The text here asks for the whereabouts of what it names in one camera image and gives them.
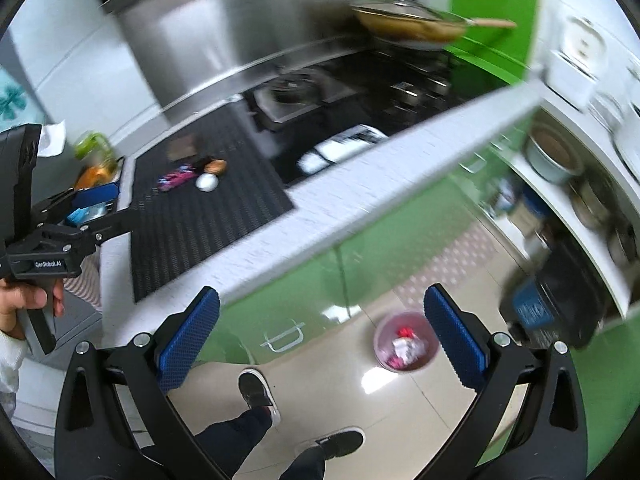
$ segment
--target metal screw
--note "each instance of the metal screw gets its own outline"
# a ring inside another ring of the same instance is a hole
[[[149,341],[151,341],[151,336],[145,332],[138,334],[133,338],[133,344],[139,348],[148,345]]]
[[[76,345],[76,353],[80,355],[86,354],[89,351],[89,343],[87,341],[81,341]]]
[[[569,347],[562,341],[556,341],[554,343],[554,348],[559,354],[566,354],[569,351]]]
[[[511,343],[511,338],[504,332],[498,332],[496,335],[494,335],[494,342],[498,346],[509,346]]]

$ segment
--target black glass cooktop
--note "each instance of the black glass cooktop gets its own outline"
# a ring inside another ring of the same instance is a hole
[[[290,187],[308,177],[298,167],[305,153],[352,126],[390,137],[503,86],[445,52],[366,51],[283,74],[244,97],[254,142]]]

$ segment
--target white shoe sole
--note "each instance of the white shoe sole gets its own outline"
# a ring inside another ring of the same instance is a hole
[[[336,434],[339,434],[339,433],[347,433],[347,431],[355,431],[355,432],[357,432],[357,433],[362,435],[362,444],[360,444],[360,447],[356,451],[353,452],[353,453],[357,453],[362,448],[362,446],[364,446],[364,443],[367,440],[367,435],[364,433],[364,430],[362,428],[358,428],[357,426],[352,426],[350,428],[343,428],[343,429],[338,430],[338,431],[332,431],[331,433],[326,434],[325,436],[319,436],[319,437],[314,438],[312,440],[306,440],[304,442],[301,442],[300,444],[298,444],[295,447],[294,453],[295,453],[296,456],[298,456],[300,453],[302,453],[304,450],[306,450],[306,449],[308,449],[310,447],[319,446],[318,440],[322,440],[324,438],[327,438],[328,436],[336,435]]]
[[[240,373],[240,375],[243,375],[243,374],[253,374],[258,379],[260,379],[260,382],[262,383],[264,390],[267,392],[267,397],[269,397],[269,400],[271,401],[271,404],[272,404],[271,406],[268,406],[268,409],[271,412],[271,421],[272,421],[271,427],[275,428],[280,423],[280,419],[281,419],[280,410],[276,405],[276,401],[273,398],[273,395],[271,395],[271,389],[269,387],[269,383],[267,383],[267,379],[265,379],[264,375],[262,375],[260,371],[256,370],[255,368],[245,368]]]

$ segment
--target white sleeve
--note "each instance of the white sleeve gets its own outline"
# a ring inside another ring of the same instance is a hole
[[[26,341],[20,341],[0,332],[0,404],[11,418],[15,411],[15,393],[18,391],[18,368],[27,350]]]

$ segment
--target teal flower decoration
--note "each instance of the teal flower decoration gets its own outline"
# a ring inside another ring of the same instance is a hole
[[[0,97],[0,115],[5,121],[14,121],[17,117],[14,108],[24,110],[27,107],[27,99],[23,97],[24,88],[21,86],[7,85],[4,87],[4,96]]]

